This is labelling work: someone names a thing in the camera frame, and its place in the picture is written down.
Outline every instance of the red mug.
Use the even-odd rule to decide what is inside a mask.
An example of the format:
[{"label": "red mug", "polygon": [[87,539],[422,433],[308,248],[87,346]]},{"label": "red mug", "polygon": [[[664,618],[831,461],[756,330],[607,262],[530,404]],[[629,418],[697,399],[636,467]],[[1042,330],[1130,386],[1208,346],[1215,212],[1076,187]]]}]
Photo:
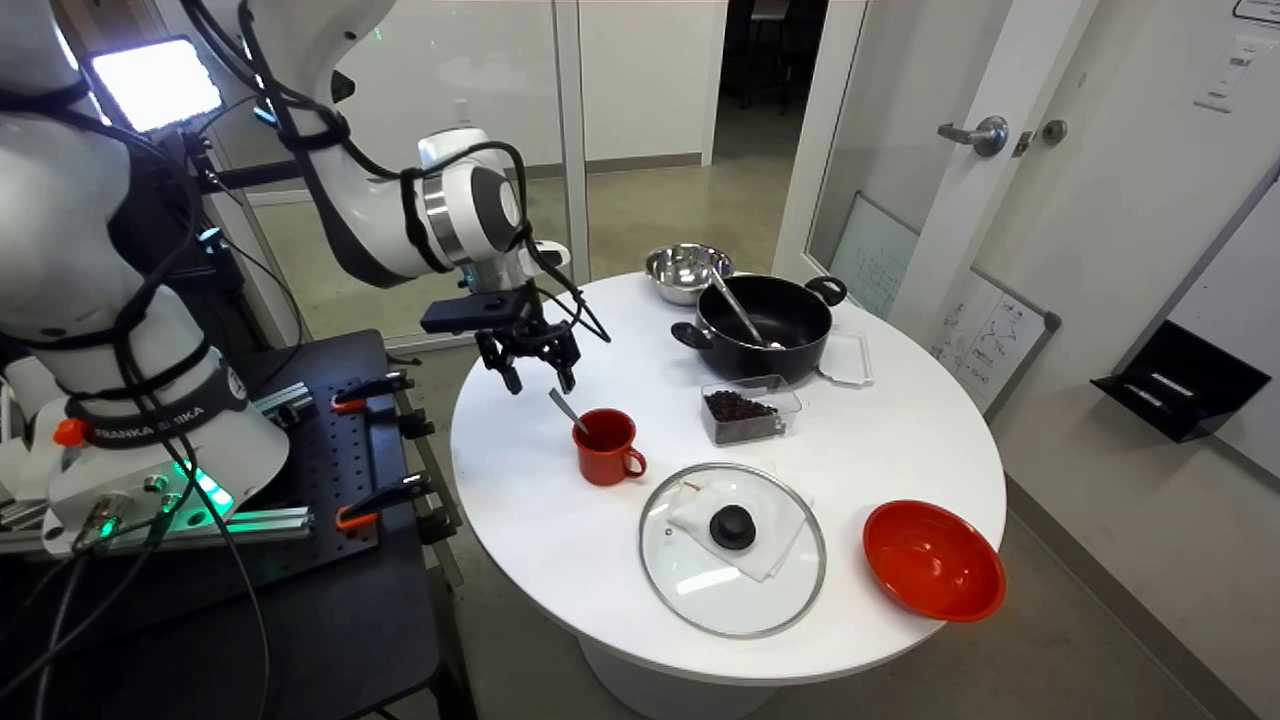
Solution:
[{"label": "red mug", "polygon": [[574,429],[578,467],[590,482],[621,482],[650,473],[650,461],[632,448],[636,425],[629,411],[595,407]]}]

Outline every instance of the glass lid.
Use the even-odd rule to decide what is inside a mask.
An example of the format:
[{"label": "glass lid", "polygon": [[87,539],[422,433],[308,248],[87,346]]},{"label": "glass lid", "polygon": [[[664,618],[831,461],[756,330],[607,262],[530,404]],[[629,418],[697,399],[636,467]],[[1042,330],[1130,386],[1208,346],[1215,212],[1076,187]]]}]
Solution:
[{"label": "glass lid", "polygon": [[808,502],[740,464],[664,480],[639,515],[658,594],[712,637],[769,637],[803,615],[830,566]]}]

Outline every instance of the door handle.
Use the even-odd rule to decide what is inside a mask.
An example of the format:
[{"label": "door handle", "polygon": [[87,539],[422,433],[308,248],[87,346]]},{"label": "door handle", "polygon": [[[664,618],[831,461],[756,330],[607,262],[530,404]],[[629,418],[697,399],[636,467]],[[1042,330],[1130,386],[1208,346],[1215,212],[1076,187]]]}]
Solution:
[{"label": "door handle", "polygon": [[971,131],[943,124],[935,126],[952,142],[969,142],[976,154],[1002,154],[1010,142],[1010,119],[1006,115],[983,115]]}]

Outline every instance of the black frying pan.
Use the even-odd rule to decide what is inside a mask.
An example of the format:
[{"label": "black frying pan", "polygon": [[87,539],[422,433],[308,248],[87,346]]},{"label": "black frying pan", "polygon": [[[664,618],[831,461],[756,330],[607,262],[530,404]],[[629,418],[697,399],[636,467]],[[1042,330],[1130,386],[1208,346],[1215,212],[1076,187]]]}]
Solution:
[{"label": "black frying pan", "polygon": [[798,383],[830,346],[831,304],[849,295],[838,275],[817,275],[803,287],[777,275],[729,275],[763,344],[735,319],[729,301],[707,287],[697,304],[697,325],[671,325],[671,337],[705,355],[725,380]]}]

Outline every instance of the black pot handle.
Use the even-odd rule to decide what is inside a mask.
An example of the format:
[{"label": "black pot handle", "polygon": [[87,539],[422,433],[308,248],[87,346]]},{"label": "black pot handle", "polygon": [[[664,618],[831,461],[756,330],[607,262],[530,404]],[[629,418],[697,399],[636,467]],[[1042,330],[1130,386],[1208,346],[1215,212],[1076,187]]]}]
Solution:
[{"label": "black pot handle", "polygon": [[683,346],[697,346],[697,350],[712,346],[712,337],[707,337],[707,327],[699,327],[699,325],[671,325],[671,337],[677,337]]},{"label": "black pot handle", "polygon": [[826,301],[830,306],[845,304],[849,282],[842,275],[817,275],[803,282],[817,301]]}]

